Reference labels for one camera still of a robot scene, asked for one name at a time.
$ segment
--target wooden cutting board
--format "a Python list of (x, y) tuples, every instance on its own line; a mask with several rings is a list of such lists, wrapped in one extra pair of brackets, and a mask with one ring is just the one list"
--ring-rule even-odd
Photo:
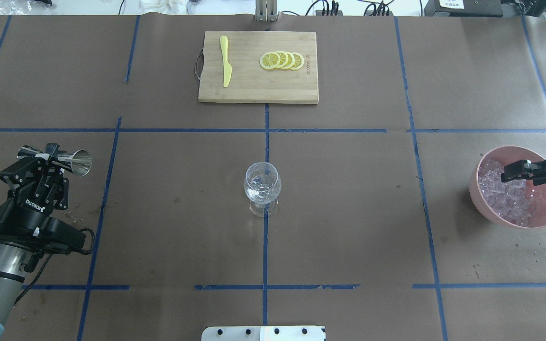
[[(228, 87), (223, 87), (220, 37), (229, 38), (229, 63), (233, 67)], [(270, 51), (298, 52), (305, 57), (299, 70), (265, 70), (260, 57)], [(315, 32), (206, 31), (200, 102), (317, 104), (317, 36)]]

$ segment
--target white mounting plate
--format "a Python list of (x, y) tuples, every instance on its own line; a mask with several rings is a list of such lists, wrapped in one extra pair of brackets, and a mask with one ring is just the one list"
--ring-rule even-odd
[(219, 326), (206, 328), (201, 341), (326, 341), (325, 330), (324, 326)]

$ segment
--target glass base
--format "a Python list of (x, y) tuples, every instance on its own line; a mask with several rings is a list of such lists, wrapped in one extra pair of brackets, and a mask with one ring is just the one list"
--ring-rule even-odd
[(250, 211), (260, 218), (264, 218), (265, 211), (267, 216), (273, 214), (277, 210), (277, 199), (271, 201), (266, 205), (258, 204), (253, 201), (250, 201)]

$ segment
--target white bracket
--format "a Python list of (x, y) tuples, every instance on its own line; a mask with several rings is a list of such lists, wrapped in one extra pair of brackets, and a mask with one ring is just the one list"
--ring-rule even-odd
[(326, 341), (324, 326), (209, 327), (201, 341)]
[(277, 0), (256, 0), (256, 21), (277, 21)]

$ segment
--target ice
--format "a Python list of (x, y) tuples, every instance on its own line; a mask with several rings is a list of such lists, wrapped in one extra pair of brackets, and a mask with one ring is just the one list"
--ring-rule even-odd
[(503, 183), (501, 174), (504, 171), (502, 163), (496, 160), (487, 160), (481, 165), (477, 175), (483, 198), (507, 222), (528, 226), (540, 205), (540, 198), (524, 179)]

